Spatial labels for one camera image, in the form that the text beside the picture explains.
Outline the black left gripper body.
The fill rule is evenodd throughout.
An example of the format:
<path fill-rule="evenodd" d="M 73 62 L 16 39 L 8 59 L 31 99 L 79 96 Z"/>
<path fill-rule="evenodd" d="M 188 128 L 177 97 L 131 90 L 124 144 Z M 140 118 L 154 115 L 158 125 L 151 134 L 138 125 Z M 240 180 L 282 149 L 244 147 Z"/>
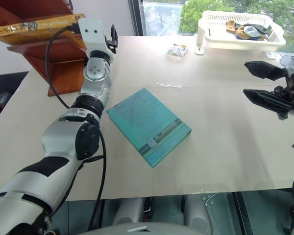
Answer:
<path fill-rule="evenodd" d="M 112 40 L 107 40 L 105 38 L 105 42 L 106 42 L 106 45 L 108 47 L 108 49 L 113 53 L 113 54 L 116 54 L 117 52 L 117 47 L 118 47 L 118 39 L 116 38 L 115 40 L 112 39 Z"/>

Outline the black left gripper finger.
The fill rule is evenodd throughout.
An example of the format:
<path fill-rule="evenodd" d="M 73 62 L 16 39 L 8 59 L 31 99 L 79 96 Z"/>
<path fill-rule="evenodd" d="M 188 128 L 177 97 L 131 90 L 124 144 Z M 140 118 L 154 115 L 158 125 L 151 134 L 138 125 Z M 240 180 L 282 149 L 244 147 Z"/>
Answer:
<path fill-rule="evenodd" d="M 114 24 L 111 25 L 110 34 L 111 34 L 111 46 L 117 47 L 118 46 L 118 35 L 117 35 L 117 31 L 116 31 Z"/>

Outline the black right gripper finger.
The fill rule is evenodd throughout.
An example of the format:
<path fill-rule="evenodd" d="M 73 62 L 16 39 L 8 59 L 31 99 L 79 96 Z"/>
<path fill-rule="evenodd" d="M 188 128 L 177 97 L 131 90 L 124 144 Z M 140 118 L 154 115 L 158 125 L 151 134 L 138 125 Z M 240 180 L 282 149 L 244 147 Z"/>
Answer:
<path fill-rule="evenodd" d="M 277 114 L 287 114 L 292 109 L 290 102 L 280 98 L 273 92 L 243 89 L 243 93 L 253 104 Z"/>
<path fill-rule="evenodd" d="M 245 62 L 244 66 L 253 76 L 262 79 L 266 78 L 275 81 L 277 79 L 285 77 L 286 75 L 284 69 L 281 69 L 264 61 L 249 61 Z"/>

